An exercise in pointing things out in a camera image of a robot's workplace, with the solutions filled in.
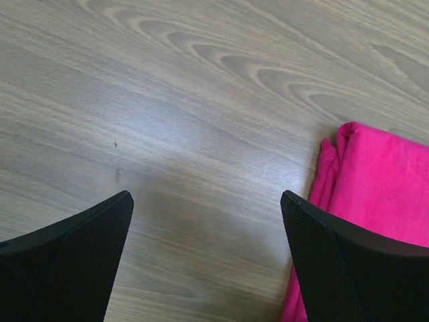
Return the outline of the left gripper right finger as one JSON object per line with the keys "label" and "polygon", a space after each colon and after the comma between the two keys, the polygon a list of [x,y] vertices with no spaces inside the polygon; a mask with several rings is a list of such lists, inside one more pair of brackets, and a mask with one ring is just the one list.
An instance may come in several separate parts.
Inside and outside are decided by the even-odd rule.
{"label": "left gripper right finger", "polygon": [[292,191],[280,204],[309,321],[428,320],[428,248],[373,233]]}

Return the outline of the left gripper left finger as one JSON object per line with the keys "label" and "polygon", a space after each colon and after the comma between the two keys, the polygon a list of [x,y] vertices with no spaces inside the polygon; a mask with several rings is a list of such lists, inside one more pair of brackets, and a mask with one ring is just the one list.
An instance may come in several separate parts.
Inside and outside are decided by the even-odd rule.
{"label": "left gripper left finger", "polygon": [[103,321],[133,207],[122,191],[1,242],[1,320]]}

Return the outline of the pink t shirt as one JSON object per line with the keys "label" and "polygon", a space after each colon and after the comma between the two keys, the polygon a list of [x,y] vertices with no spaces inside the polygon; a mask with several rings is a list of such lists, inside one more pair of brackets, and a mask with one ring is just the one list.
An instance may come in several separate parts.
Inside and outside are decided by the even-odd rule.
{"label": "pink t shirt", "polygon": [[[428,147],[350,122],[323,140],[309,199],[373,233],[428,248]],[[282,319],[309,321],[294,262]]]}

